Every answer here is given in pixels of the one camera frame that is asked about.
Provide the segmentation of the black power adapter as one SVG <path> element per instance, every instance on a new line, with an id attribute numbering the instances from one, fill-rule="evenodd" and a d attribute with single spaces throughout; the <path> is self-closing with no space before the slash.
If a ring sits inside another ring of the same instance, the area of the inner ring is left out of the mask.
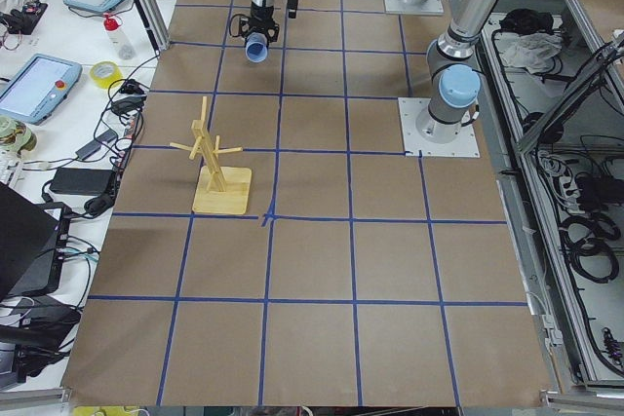
<path id="1" fill-rule="evenodd" d="M 52 179 L 50 190 L 62 195 L 98 196 L 107 191 L 113 175 L 112 170 L 60 168 Z"/>

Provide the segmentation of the light blue plastic cup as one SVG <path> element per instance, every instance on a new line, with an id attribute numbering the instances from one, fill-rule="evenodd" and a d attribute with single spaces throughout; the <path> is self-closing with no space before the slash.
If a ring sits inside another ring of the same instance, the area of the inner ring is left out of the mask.
<path id="1" fill-rule="evenodd" d="M 268 56 L 268 40 L 259 32 L 251 33 L 245 40 L 245 54 L 252 63 L 261 63 Z"/>

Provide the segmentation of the teach pendant near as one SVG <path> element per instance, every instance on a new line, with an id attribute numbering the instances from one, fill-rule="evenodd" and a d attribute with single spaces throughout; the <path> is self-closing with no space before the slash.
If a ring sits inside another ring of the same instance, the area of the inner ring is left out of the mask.
<path id="1" fill-rule="evenodd" d="M 81 74 L 77 62 L 35 54 L 1 93 L 1 114 L 38 125 L 67 98 Z"/>

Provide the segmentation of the squeeze bottle red cap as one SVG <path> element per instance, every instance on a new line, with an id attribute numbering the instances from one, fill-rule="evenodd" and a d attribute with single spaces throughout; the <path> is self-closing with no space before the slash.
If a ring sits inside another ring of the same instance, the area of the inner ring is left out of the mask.
<path id="1" fill-rule="evenodd" d="M 103 16 L 103 27 L 119 58 L 128 60 L 136 56 L 136 50 L 125 34 L 121 23 L 111 14 Z"/>

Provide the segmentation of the black laptop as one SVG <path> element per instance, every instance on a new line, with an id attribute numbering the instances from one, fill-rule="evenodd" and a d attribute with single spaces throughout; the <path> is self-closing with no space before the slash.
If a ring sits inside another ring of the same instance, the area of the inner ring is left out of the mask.
<path id="1" fill-rule="evenodd" d="M 67 244 L 70 208 L 61 202 L 33 204 L 1 186 L 1 297 L 41 296 L 56 291 Z"/>

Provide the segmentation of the yellow tape roll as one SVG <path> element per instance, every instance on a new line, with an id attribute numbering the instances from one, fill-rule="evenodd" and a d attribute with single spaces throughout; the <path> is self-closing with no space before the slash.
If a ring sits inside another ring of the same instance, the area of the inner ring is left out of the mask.
<path id="1" fill-rule="evenodd" d="M 89 72 L 90 78 L 100 89 L 108 89 L 110 86 L 119 84 L 123 75 L 119 66 L 110 60 L 94 64 Z"/>

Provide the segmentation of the white cloth rag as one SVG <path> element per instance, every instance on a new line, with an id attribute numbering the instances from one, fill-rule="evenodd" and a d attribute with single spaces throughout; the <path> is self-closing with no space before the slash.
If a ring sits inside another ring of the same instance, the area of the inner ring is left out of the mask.
<path id="1" fill-rule="evenodd" d="M 563 42 L 558 35 L 533 33 L 514 40 L 500 57 L 504 66 L 524 68 L 531 74 L 546 72 Z"/>

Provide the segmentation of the wooden cup rack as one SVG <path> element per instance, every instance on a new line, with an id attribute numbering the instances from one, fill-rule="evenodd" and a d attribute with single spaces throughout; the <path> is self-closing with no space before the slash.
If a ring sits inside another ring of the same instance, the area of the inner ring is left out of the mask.
<path id="1" fill-rule="evenodd" d="M 242 167 L 223 166 L 218 157 L 221 154 L 242 152 L 242 147 L 221 148 L 220 136 L 212 139 L 208 132 L 206 116 L 208 98 L 202 99 L 200 118 L 191 124 L 194 135 L 192 146 L 171 142 L 170 146 L 189 153 L 194 160 L 200 154 L 204 164 L 201 167 L 192 209 L 196 213 L 243 215 L 247 211 L 250 195 L 252 170 Z"/>

